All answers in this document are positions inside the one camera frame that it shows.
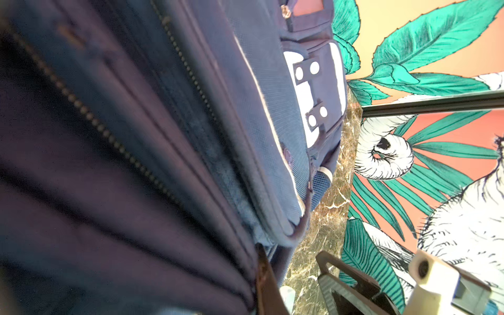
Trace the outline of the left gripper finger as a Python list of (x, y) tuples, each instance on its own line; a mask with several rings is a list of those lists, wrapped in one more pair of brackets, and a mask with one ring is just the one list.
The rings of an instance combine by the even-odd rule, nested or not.
[(259, 315), (288, 315), (278, 283), (266, 256), (264, 247), (256, 244), (258, 271), (256, 276), (256, 309)]

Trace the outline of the navy blue student backpack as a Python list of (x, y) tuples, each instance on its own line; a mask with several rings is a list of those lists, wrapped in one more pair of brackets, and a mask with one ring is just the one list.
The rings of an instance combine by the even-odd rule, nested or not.
[(2, 1), (1, 313), (257, 314), (331, 185), (334, 1)]

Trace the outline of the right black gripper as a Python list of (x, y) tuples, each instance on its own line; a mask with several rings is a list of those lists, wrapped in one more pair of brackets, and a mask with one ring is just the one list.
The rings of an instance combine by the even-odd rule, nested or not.
[[(344, 263), (341, 259), (321, 251), (316, 256), (320, 269), (318, 284), (329, 314), (399, 314), (391, 298), (381, 290), (371, 276)], [(334, 276), (328, 266), (332, 265), (356, 281), (349, 286)]]

